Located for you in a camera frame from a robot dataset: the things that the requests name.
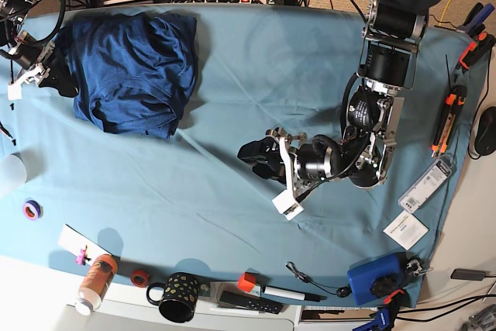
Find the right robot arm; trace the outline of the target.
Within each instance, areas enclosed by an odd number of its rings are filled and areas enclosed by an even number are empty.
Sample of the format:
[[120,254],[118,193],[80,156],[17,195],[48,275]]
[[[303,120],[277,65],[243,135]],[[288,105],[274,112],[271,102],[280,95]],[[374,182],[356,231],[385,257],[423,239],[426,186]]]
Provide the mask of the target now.
[[78,83],[60,52],[56,50],[54,38],[60,31],[66,12],[66,0],[59,0],[60,9],[53,30],[37,40],[22,29],[29,11],[41,0],[1,0],[1,56],[11,65],[18,65],[20,71],[12,75],[7,84],[9,100],[22,98],[22,86],[34,84],[39,88],[53,88],[66,98],[79,93]]

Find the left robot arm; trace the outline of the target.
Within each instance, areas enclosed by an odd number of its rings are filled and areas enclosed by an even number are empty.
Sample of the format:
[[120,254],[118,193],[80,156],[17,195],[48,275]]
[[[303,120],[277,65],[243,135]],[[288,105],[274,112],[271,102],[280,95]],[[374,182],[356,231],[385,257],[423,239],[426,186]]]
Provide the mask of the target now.
[[429,10],[441,0],[371,0],[357,71],[348,80],[339,117],[342,138],[311,140],[282,128],[243,145],[237,157],[263,179],[283,184],[302,202],[321,184],[348,178],[358,188],[382,184],[396,148],[403,89],[416,69]]

